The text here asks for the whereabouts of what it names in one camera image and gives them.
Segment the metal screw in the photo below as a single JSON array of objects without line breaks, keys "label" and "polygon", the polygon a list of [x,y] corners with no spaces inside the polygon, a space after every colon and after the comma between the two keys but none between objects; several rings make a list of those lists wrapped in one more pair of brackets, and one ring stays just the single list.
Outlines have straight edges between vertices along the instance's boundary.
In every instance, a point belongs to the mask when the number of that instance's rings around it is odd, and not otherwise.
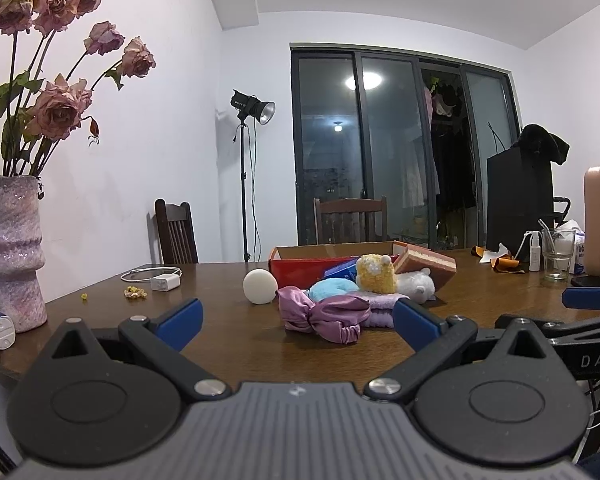
[{"label": "metal screw", "polygon": [[291,395],[293,395],[294,397],[300,397],[303,396],[306,393],[306,389],[303,388],[302,386],[299,386],[298,384],[295,384],[290,390],[289,393]]},{"label": "metal screw", "polygon": [[375,394],[393,395],[400,391],[402,386],[395,379],[380,377],[369,381],[369,389]]},{"label": "metal screw", "polygon": [[221,395],[226,390],[226,384],[218,379],[203,379],[198,381],[193,389],[197,394],[204,395],[205,397],[215,397]]}]

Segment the yellow knitted toy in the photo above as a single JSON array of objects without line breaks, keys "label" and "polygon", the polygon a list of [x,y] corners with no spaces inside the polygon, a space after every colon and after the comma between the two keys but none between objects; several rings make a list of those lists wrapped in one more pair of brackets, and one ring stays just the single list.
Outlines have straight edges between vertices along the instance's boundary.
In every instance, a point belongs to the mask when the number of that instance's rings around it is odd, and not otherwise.
[{"label": "yellow knitted toy", "polygon": [[386,254],[365,254],[356,262],[356,283],[362,290],[378,294],[395,292],[395,272]]}]

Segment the table surface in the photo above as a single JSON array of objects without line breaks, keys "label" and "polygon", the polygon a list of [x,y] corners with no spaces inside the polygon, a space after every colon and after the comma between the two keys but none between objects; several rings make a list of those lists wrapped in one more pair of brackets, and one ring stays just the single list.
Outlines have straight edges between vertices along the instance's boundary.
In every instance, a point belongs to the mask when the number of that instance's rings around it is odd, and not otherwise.
[{"label": "table surface", "polygon": [[[488,328],[504,313],[567,322],[600,315],[564,308],[560,302],[564,285],[544,282],[541,272],[498,274],[466,250],[448,254],[456,258],[458,273],[437,293],[436,302],[427,303],[441,318],[462,314]],[[362,389],[413,353],[391,329],[363,329],[359,341],[349,346],[285,331],[276,303],[252,305],[242,293],[242,279],[255,266],[181,266],[179,288],[153,292],[146,284],[145,300],[127,300],[123,295],[127,284],[114,276],[51,301],[45,325],[18,334],[12,348],[0,351],[0,375],[17,380],[68,317],[81,317],[92,328],[115,327],[134,314],[157,317],[188,298],[200,298],[205,320],[182,353],[234,388],[251,380],[352,381]],[[88,295],[86,301],[81,300],[82,293]]]}]

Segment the chair backrest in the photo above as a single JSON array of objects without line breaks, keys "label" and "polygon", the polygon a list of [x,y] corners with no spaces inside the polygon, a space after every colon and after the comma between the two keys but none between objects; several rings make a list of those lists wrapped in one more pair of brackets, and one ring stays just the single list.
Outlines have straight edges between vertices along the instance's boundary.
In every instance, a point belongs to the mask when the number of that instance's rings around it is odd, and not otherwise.
[{"label": "chair backrest", "polygon": [[193,237],[189,204],[167,204],[159,198],[155,201],[155,219],[158,224],[162,262],[165,265],[196,264],[198,252]]},{"label": "chair backrest", "polygon": [[[381,214],[381,235],[376,232]],[[386,197],[380,200],[343,198],[320,202],[314,198],[315,233],[319,244],[380,242],[387,240]]]}]

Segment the blue box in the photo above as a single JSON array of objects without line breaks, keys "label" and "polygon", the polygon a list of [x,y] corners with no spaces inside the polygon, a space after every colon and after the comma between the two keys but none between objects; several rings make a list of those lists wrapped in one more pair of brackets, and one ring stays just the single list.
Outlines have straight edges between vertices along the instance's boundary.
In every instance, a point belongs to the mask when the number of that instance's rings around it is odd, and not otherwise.
[{"label": "blue box", "polygon": [[355,282],[356,275],[358,274],[356,270],[356,262],[358,259],[359,258],[354,258],[353,260],[349,260],[338,264],[335,267],[331,267],[331,269],[325,270],[322,278],[345,278],[346,280]]}]

